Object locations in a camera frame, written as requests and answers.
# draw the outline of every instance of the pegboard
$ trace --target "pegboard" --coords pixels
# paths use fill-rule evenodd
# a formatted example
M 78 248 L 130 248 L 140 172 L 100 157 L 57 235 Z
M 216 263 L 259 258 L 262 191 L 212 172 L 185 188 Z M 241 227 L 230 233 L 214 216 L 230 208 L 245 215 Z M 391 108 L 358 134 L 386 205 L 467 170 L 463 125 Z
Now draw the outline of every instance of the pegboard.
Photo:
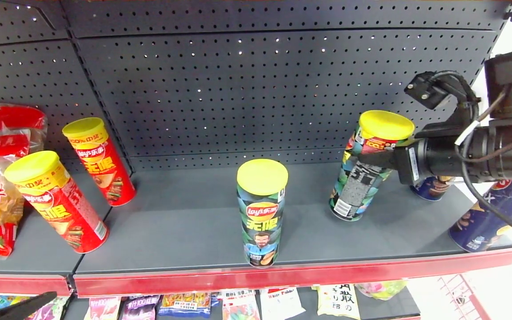
M 500 30 L 510 2 L 283 0 L 65 1 L 79 38 L 333 28 Z
M 0 44 L 67 38 L 59 2 L 36 5 L 0 2 Z
M 130 156 L 341 148 L 358 116 L 445 120 L 404 94 L 416 73 L 471 81 L 497 32 L 294 31 L 81 39 Z
M 130 158 L 137 171 L 171 170 L 187 168 L 238 167 L 256 158 L 273 159 L 283 164 L 312 164 L 337 162 L 343 158 L 341 148 L 322 148 L 276 152 L 230 152 L 218 154 L 195 154 L 178 156 L 141 156 Z
M 0 103 L 35 106 L 48 117 L 45 147 L 78 156 L 61 133 L 67 123 L 102 117 L 96 96 L 67 40 L 0 46 Z

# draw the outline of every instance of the yellow lid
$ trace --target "yellow lid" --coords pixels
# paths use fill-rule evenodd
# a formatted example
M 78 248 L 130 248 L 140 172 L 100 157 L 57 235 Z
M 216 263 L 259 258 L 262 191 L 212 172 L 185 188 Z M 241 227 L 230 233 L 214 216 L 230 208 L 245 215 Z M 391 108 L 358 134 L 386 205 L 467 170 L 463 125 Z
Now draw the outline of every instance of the yellow lid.
M 4 176 L 13 184 L 20 184 L 53 170 L 59 162 L 59 155 L 54 151 L 35 152 L 10 164 Z
M 410 119 L 393 112 L 370 110 L 359 117 L 361 135 L 365 139 L 374 136 L 387 140 L 404 140 L 414 133 L 416 126 Z
M 97 130 L 103 130 L 104 121 L 101 118 L 84 118 L 64 126 L 63 135 L 67 138 L 91 136 Z
M 288 184 L 288 170 L 271 159 L 254 159 L 238 168 L 236 180 L 240 188 L 254 195 L 272 195 Z

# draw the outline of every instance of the lay's stax can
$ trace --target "lay's stax can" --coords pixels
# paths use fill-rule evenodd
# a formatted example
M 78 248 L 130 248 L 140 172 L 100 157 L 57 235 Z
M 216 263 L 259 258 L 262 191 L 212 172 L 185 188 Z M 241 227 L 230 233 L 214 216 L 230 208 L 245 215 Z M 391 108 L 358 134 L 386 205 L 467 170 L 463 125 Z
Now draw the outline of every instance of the lay's stax can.
M 108 228 L 56 152 L 24 156 L 4 176 L 77 253 L 93 251 L 106 241 Z
M 255 159 L 238 168 L 236 181 L 244 256 L 254 267 L 269 267 L 278 256 L 288 171 L 277 161 Z
M 438 201 L 449 189 L 453 179 L 453 176 L 429 176 L 414 186 L 410 186 L 410 190 L 422 199 Z
M 136 196 L 118 152 L 101 118 L 84 118 L 67 124 L 63 135 L 68 138 L 110 205 L 123 205 Z
M 483 196 L 487 202 L 512 220 L 512 180 L 496 182 Z M 467 252 L 485 251 L 510 230 L 503 220 L 476 202 L 449 229 L 449 236 Z
M 388 111 L 371 110 L 361 115 L 345 147 L 339 178 L 329 199 L 329 207 L 337 217 L 347 221 L 361 219 L 378 187 L 392 172 L 359 162 L 358 154 L 392 150 L 411 136 L 414 128 L 409 119 Z

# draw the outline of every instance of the store shelf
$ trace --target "store shelf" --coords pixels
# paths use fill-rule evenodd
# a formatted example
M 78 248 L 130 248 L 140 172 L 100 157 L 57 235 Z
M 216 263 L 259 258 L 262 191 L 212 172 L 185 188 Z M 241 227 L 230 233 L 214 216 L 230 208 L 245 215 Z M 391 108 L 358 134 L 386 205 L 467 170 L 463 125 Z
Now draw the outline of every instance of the store shelf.
M 317 292 L 311 288 L 299 288 L 299 297 L 301 306 L 305 312 L 291 318 L 292 320 L 337 320 L 340 317 L 335 316 L 318 316 L 317 315 Z M 388 301 L 375 300 L 368 298 L 357 292 L 357 300 L 359 312 L 362 320 L 418 320 L 420 319 L 420 310 L 416 306 L 416 302 L 410 295 L 407 288 L 404 288 L 399 294 Z M 81 320 L 88 309 L 88 300 L 73 300 L 68 307 L 64 320 Z M 157 316 L 157 320 L 175 320 L 171 316 Z M 211 309 L 211 320 L 222 319 L 222 304 Z
M 327 199 L 339 164 L 292 164 L 279 259 L 248 267 L 235 195 L 236 168 L 137 172 L 138 195 L 113 208 L 108 241 L 84 256 L 79 296 L 310 286 L 425 277 L 512 263 L 502 237 L 465 253 L 447 229 L 471 203 L 457 188 L 441 202 L 386 181 L 362 220 L 337 219 Z
M 110 206 L 87 173 L 73 174 L 94 209 L 104 218 Z M 69 295 L 65 277 L 73 273 L 82 255 L 75 253 L 30 206 L 20 223 L 15 249 L 0 258 L 0 293 L 40 294 L 57 291 Z

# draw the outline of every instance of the blue chip can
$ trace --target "blue chip can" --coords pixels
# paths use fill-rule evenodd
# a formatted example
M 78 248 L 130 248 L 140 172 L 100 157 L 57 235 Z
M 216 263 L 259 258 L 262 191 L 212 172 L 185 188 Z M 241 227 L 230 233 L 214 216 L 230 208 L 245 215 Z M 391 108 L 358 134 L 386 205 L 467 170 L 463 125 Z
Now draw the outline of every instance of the blue chip can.
M 430 176 L 415 186 L 410 186 L 410 190 L 422 199 L 438 201 L 451 186 L 451 181 L 453 176 Z
M 512 219 L 512 180 L 496 182 L 484 198 Z M 482 208 L 477 202 L 450 227 L 449 236 L 465 251 L 479 252 L 488 249 L 510 229 L 495 213 Z

